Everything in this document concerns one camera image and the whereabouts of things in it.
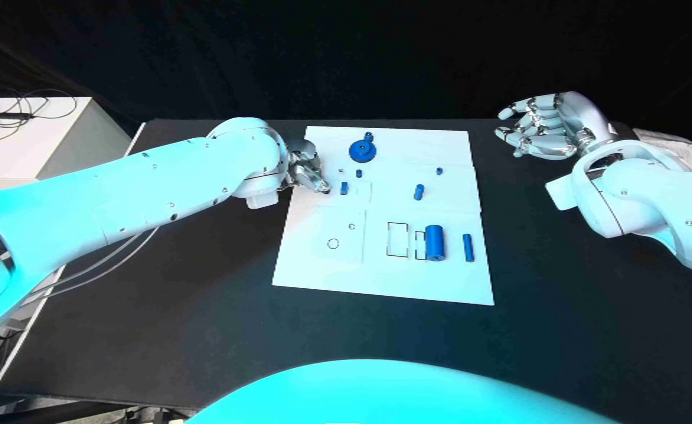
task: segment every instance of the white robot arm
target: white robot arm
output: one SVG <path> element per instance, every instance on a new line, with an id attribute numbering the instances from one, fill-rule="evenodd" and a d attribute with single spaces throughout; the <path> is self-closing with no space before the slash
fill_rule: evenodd
<path id="1" fill-rule="evenodd" d="M 497 134 L 515 156 L 582 158 L 573 173 L 547 184 L 559 209 L 579 206 L 605 237 L 631 232 L 657 239 L 692 268 L 692 172 L 667 149 L 619 140 L 595 103 L 577 92 L 538 96 L 512 104 L 499 117 L 527 112 L 514 129 Z"/>
<path id="2" fill-rule="evenodd" d="M 277 203 L 277 190 L 329 192 L 315 145 L 285 143 L 254 118 L 84 171 L 0 191 L 0 322 L 70 261 L 143 231 L 243 197 Z"/>

